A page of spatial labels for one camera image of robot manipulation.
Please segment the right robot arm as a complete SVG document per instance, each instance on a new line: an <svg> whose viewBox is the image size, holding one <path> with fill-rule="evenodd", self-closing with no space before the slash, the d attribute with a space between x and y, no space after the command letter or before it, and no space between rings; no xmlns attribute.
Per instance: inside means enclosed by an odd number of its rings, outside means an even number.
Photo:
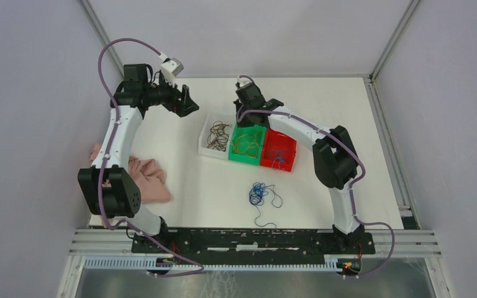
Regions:
<svg viewBox="0 0 477 298"><path fill-rule="evenodd" d="M236 82L237 125L259 125L283 133L311 151L317 179L328 188L334 210L334 246L341 253L352 252L365 229L355 220L351 184L360 167L348 130L313 124L298 116L277 99L266 100L260 88L247 76Z"/></svg>

